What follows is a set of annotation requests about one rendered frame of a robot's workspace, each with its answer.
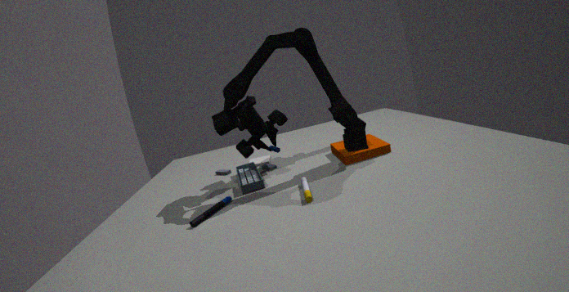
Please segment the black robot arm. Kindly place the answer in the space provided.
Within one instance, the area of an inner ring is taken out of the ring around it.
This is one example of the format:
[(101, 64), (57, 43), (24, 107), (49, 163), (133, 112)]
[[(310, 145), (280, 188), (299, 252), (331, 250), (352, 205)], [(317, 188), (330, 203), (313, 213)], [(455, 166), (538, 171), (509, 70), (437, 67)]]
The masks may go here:
[[(236, 105), (238, 101), (244, 98), (252, 79), (266, 63), (270, 55), (276, 48), (284, 47), (296, 48), (311, 66), (330, 100), (332, 107), (328, 107), (328, 109), (332, 113), (334, 120), (337, 123), (340, 122), (345, 127), (343, 130), (343, 144), (347, 151), (369, 148), (365, 135), (366, 122), (357, 118), (357, 114), (350, 106), (350, 103), (338, 90), (318, 54), (311, 32), (309, 29), (304, 28), (295, 29), (293, 32), (269, 35), (265, 39), (243, 71), (237, 74), (225, 86), (223, 90), (223, 96), (225, 97), (224, 111), (212, 116), (215, 131), (220, 136), (237, 127), (240, 131), (244, 131), (246, 129), (244, 125), (249, 125), (256, 120), (258, 113), (253, 108), (253, 105), (256, 104), (254, 97), (247, 96), (246, 100), (239, 103), (238, 106)], [(232, 108), (234, 109), (231, 110)]]

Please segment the black marker with blue cap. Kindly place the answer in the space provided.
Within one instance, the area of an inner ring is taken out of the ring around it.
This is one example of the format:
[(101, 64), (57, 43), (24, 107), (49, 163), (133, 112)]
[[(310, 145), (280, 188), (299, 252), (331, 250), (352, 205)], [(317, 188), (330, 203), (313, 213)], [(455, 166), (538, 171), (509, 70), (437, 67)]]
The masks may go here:
[(198, 224), (200, 224), (203, 220), (205, 220), (206, 218), (210, 217), (212, 214), (214, 214), (215, 212), (217, 212), (220, 208), (222, 208), (223, 206), (225, 206), (226, 204), (228, 204), (229, 202), (231, 202), (232, 198), (230, 196), (227, 196), (224, 200), (219, 201), (219, 203), (215, 204), (212, 208), (209, 208), (207, 211), (205, 211), (204, 213), (202, 213), (200, 216), (198, 216), (197, 218), (193, 219), (190, 222), (190, 225), (192, 227), (197, 226)]

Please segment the keyboard with white letter keys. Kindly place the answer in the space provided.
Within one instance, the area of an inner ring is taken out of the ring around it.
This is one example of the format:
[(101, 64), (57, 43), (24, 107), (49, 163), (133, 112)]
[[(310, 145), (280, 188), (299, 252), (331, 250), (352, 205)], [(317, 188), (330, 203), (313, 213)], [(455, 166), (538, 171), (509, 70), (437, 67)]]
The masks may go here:
[(265, 188), (262, 177), (254, 162), (242, 164), (235, 168), (243, 194), (248, 194)]

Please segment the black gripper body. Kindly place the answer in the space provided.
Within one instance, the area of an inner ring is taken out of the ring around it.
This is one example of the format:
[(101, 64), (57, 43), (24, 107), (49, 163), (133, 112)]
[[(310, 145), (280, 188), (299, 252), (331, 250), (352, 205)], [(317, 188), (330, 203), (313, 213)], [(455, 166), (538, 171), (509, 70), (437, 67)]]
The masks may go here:
[(267, 116), (267, 118), (270, 121), (266, 121), (264, 123), (263, 119), (260, 117), (260, 115), (258, 115), (254, 122), (249, 125), (244, 125), (252, 136), (247, 142), (243, 139), (236, 146), (236, 149), (239, 153), (242, 154), (243, 157), (245, 157), (245, 159), (248, 159), (249, 156), (253, 153), (253, 148), (251, 145), (255, 146), (256, 148), (259, 147), (262, 144), (260, 138), (266, 133), (272, 133), (275, 130), (275, 123), (277, 123), (279, 126), (282, 126), (288, 120), (286, 115), (278, 110), (272, 111)]

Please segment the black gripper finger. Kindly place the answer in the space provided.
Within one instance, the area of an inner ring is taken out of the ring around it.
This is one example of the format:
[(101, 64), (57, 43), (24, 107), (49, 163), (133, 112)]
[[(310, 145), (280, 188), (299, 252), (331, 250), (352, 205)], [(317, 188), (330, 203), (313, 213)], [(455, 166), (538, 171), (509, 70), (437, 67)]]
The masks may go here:
[[(260, 140), (260, 141), (261, 141), (261, 140)], [(261, 142), (262, 142), (262, 141), (261, 141)], [(254, 146), (254, 147), (255, 147), (255, 146)], [(256, 148), (256, 147), (255, 147), (255, 148)], [(266, 149), (266, 150), (268, 150), (268, 151), (271, 151), (271, 149), (270, 149), (264, 142), (262, 142), (262, 144), (261, 144), (259, 147), (257, 147), (256, 149), (259, 150), (260, 148)]]
[(276, 147), (276, 134), (277, 134), (277, 132), (278, 132), (278, 129), (275, 129), (272, 133), (267, 133), (267, 136), (269, 137), (271, 143), (275, 147)]

